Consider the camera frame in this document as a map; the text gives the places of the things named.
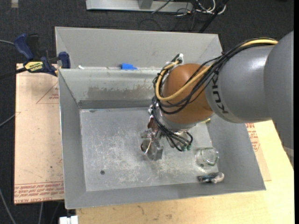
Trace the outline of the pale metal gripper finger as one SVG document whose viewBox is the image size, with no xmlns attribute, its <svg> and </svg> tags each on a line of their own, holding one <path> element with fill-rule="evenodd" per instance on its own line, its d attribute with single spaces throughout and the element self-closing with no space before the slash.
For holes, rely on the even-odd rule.
<svg viewBox="0 0 299 224">
<path fill-rule="evenodd" d="M 141 133 L 141 150 L 145 154 L 152 154 L 152 129 L 146 129 Z"/>
<path fill-rule="evenodd" d="M 162 158 L 164 147 L 156 141 L 151 141 L 145 146 L 145 154 L 149 160 L 157 161 Z"/>
</svg>

